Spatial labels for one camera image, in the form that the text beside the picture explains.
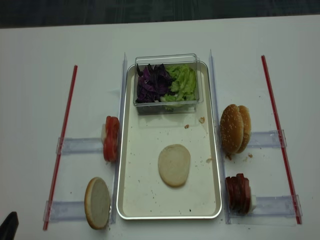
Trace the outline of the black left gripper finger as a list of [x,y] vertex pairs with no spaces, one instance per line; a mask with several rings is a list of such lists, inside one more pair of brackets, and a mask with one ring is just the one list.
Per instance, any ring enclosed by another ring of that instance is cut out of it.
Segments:
[[0,225],[0,240],[14,240],[18,226],[18,214],[12,211]]

